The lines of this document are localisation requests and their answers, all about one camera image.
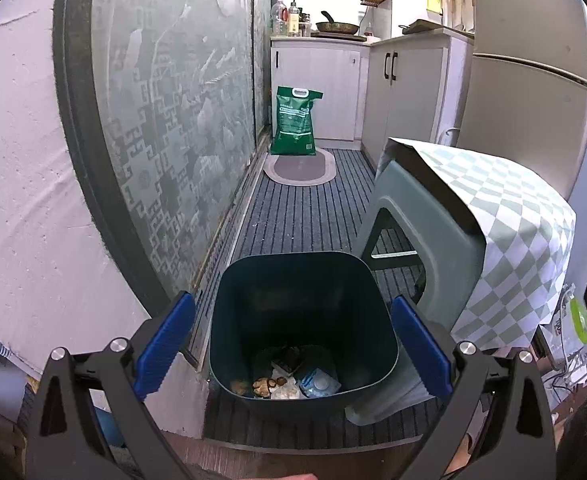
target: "checkered tablecloth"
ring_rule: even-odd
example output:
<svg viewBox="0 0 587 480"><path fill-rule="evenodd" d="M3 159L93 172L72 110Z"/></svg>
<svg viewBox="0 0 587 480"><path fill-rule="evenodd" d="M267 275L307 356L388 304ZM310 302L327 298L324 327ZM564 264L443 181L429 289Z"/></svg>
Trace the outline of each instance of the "checkered tablecloth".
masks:
<svg viewBox="0 0 587 480"><path fill-rule="evenodd" d="M417 151L467 205L487 241L480 280L451 335L482 349L528 346L538 325L550 322L560 297L576 224L573 209L541 177L511 160L406 139L390 139L387 148L394 142ZM388 162L384 158L380 165Z"/></svg>

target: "gray plastic stool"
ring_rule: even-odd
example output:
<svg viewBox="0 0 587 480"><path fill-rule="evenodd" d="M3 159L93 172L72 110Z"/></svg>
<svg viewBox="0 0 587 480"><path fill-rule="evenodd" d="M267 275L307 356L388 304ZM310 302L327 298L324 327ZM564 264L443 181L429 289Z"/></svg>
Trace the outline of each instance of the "gray plastic stool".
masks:
<svg viewBox="0 0 587 480"><path fill-rule="evenodd" d="M415 251L371 254L381 230L390 222L398 225ZM471 223L477 226L475 219ZM479 226L463 230L431 192L392 160L376 179L353 254L371 270L422 262L426 283L417 308L427 319L451 330L480 279L485 244ZM358 425L372 424L429 397L408 355L401 350L389 377L348 406L347 418Z"/></svg>

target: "white bottle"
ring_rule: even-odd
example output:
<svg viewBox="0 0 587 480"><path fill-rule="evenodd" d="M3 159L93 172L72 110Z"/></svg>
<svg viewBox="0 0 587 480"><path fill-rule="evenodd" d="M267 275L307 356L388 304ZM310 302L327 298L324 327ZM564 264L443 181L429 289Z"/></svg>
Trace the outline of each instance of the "white bottle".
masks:
<svg viewBox="0 0 587 480"><path fill-rule="evenodd" d="M300 36L299 30L299 18L300 10L295 4L295 0L292 1L291 7L289 7L289 19L287 20L287 36Z"/></svg>

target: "green bag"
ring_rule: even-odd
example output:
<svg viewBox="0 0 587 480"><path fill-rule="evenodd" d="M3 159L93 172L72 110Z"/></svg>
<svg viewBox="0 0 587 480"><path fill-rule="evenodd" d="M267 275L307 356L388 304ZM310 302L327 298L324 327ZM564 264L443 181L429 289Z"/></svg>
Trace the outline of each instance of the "green bag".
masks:
<svg viewBox="0 0 587 480"><path fill-rule="evenodd" d="M315 155L311 108L322 92L304 88L279 86L276 94L278 112L276 136L271 144L272 155Z"/></svg>

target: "cabinet handle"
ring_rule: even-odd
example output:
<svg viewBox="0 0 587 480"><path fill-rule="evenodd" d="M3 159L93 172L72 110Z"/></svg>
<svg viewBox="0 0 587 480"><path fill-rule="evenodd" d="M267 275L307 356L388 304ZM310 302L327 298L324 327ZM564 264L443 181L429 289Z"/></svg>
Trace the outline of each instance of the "cabinet handle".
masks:
<svg viewBox="0 0 587 480"><path fill-rule="evenodd" d="M391 80L395 81L396 80L396 75L393 73L393 66L396 62L396 58L398 57L398 52L394 52L393 56L391 56Z"/></svg>
<svg viewBox="0 0 587 480"><path fill-rule="evenodd" d="M391 57L391 54L387 52L387 55L384 57L384 78L389 79L389 74L387 74L387 61Z"/></svg>

